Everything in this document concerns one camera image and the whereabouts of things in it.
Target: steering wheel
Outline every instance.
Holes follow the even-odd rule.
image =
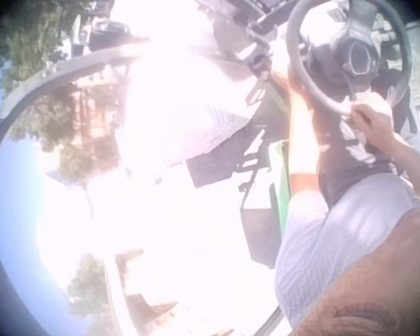
[[[296,79],[302,84],[308,95],[322,107],[341,116],[349,116],[348,104],[341,104],[326,95],[314,82],[303,64],[299,43],[300,28],[305,16],[315,6],[328,0],[299,0],[290,14],[286,44],[290,64]],[[398,38],[402,55],[402,75],[395,90],[387,98],[394,107],[405,95],[409,86],[412,71],[412,55],[405,25],[397,10],[386,0],[349,0],[349,12],[346,24],[340,33],[332,37],[329,45],[330,57],[334,57],[339,73],[352,86],[357,82],[370,82],[377,75],[380,64],[380,47],[372,37],[372,28],[378,12],[391,23]]]

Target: gray shorts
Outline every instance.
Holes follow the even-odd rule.
[[[387,98],[395,87],[401,72],[385,70],[372,82],[372,91]],[[408,89],[393,108],[395,132],[420,152],[420,121],[411,102]],[[329,207],[336,204],[351,186],[367,176],[394,172],[404,174],[392,163],[391,158],[371,146],[363,134],[349,120],[333,112],[315,107],[314,129],[321,147],[320,184]]]

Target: building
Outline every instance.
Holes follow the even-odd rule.
[[[119,166],[115,130],[122,125],[125,112],[126,86],[112,70],[80,78],[74,84],[77,90],[71,95],[75,106],[71,145],[92,158],[93,169],[84,180],[70,183],[60,174],[63,145],[57,146],[51,153],[41,153],[42,170],[66,186],[86,183],[94,176]]]

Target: sky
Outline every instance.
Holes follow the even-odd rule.
[[[77,190],[41,171],[36,142],[2,144],[0,259],[20,298],[50,335],[81,336],[87,331],[87,321],[70,315],[60,287],[83,252],[75,234],[78,226],[90,224],[84,204]]]

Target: green panel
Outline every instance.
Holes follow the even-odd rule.
[[[269,145],[269,162],[279,208],[280,231],[283,236],[288,218],[288,203],[291,199],[288,180],[288,140]]]

